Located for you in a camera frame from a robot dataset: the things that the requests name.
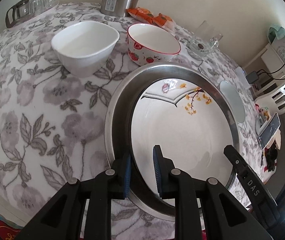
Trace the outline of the white plate yellow flowers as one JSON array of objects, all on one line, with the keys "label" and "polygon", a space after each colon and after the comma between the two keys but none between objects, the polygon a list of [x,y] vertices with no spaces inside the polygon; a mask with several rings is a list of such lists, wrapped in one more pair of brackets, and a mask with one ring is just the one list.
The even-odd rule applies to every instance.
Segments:
[{"label": "white plate yellow flowers", "polygon": [[228,121],[218,103],[202,87],[181,79],[162,79],[148,86],[134,108],[131,142],[138,170],[157,193],[153,147],[176,168],[200,180],[232,184],[232,165],[223,149],[233,143]]}]

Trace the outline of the white square bowl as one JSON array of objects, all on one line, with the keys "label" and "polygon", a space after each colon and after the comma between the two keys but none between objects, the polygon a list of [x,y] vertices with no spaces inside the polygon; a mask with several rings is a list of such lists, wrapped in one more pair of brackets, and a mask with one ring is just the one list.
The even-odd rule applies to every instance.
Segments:
[{"label": "white square bowl", "polygon": [[109,25],[85,21],[57,33],[51,40],[51,48],[68,72],[85,78],[107,62],[119,37],[119,32]]}]

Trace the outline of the strawberry pattern bowl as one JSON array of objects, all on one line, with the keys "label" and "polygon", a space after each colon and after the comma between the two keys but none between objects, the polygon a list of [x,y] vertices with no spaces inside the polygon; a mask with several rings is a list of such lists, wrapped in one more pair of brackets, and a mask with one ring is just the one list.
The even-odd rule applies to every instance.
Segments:
[{"label": "strawberry pattern bowl", "polygon": [[178,40],[155,25],[136,23],[127,29],[127,53],[139,66],[168,62],[181,51]]}]

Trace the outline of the black gloves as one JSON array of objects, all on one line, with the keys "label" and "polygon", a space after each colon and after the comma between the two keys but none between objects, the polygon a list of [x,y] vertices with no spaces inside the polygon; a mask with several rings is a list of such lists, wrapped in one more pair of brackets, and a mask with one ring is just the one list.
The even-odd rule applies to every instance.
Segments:
[{"label": "black gloves", "polygon": [[266,168],[264,168],[264,171],[271,172],[275,170],[277,156],[277,144],[276,142],[273,142],[270,148],[265,149],[264,157],[267,165]]}]

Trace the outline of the smartphone on stand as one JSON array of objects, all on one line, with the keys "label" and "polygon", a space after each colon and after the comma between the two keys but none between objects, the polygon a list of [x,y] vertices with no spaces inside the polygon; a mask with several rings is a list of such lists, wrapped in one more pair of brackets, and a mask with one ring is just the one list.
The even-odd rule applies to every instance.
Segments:
[{"label": "smartphone on stand", "polygon": [[280,119],[278,113],[275,113],[268,121],[266,121],[258,132],[258,142],[262,149],[270,143],[280,127]]}]

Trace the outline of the white phone stand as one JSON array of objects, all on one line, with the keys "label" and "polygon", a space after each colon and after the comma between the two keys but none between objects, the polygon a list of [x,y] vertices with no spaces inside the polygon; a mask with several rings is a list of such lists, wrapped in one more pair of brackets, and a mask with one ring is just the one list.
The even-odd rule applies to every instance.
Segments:
[{"label": "white phone stand", "polygon": [[256,117],[256,122],[255,122],[255,131],[258,137],[264,131],[266,125],[267,125],[267,121],[264,121],[262,117],[258,115]]}]

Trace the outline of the white lattice chair back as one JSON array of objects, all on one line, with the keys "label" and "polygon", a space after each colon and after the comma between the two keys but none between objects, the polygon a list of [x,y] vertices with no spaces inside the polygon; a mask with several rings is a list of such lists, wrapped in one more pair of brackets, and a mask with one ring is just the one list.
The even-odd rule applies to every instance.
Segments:
[{"label": "white lattice chair back", "polygon": [[285,113],[285,80],[271,81],[258,90],[255,103],[260,107],[267,107],[271,115]]}]

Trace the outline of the floral fleece tablecloth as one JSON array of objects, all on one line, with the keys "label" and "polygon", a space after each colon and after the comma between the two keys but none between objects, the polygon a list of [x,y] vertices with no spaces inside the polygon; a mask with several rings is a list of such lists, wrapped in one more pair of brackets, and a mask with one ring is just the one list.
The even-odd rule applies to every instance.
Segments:
[{"label": "floral fleece tablecloth", "polygon": [[[93,76],[70,74],[52,38],[82,21],[120,30],[107,63]],[[25,222],[70,177],[91,179],[107,168],[104,119],[118,84],[137,67],[127,53],[130,17],[100,13],[98,3],[62,3],[0,34],[0,196]]]}]

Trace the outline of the black power adapter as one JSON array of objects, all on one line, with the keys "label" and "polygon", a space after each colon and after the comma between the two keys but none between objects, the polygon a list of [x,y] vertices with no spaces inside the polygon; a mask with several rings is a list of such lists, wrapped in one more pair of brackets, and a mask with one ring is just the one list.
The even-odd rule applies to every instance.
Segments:
[{"label": "black power adapter", "polygon": [[253,71],[253,72],[250,72],[245,78],[249,84],[253,84],[257,80],[259,80],[259,75],[257,74],[256,71]]}]

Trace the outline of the white power strip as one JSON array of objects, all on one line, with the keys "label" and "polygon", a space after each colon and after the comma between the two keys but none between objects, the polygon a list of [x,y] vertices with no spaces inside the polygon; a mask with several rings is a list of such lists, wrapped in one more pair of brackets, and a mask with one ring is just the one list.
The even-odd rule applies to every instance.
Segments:
[{"label": "white power strip", "polygon": [[245,89],[250,89],[251,85],[247,81],[247,78],[246,78],[247,75],[246,75],[245,71],[241,67],[237,67],[235,69],[235,73],[238,76],[238,78],[239,78],[241,84],[243,85],[243,87]]}]

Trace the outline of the white shelf unit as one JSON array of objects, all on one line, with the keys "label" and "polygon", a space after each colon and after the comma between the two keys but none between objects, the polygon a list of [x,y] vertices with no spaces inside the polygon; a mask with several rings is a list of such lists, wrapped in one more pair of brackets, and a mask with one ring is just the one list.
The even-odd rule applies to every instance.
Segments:
[{"label": "white shelf unit", "polygon": [[271,81],[285,80],[285,42],[267,44],[243,69],[246,74],[256,71],[259,75],[252,85],[254,95]]}]

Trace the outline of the clear glass mug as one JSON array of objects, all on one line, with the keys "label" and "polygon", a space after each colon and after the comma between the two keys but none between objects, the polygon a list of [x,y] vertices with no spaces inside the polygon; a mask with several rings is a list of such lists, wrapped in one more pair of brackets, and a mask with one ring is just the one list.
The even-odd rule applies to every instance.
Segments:
[{"label": "clear glass mug", "polygon": [[205,56],[218,48],[222,38],[223,34],[217,28],[203,21],[188,40],[187,48],[199,56]]}]

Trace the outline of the orange snack packet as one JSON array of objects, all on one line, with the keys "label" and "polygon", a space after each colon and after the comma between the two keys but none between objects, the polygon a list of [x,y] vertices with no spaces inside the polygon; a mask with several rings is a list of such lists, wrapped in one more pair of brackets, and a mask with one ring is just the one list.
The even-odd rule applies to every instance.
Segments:
[{"label": "orange snack packet", "polygon": [[127,9],[127,13],[137,21],[147,24],[153,24],[153,14],[145,8],[136,7]]},{"label": "orange snack packet", "polygon": [[165,29],[166,31],[169,32],[174,32],[176,23],[172,18],[169,16],[166,16],[164,14],[159,13],[158,16],[155,16],[153,18],[153,23],[157,25],[158,27]]}]

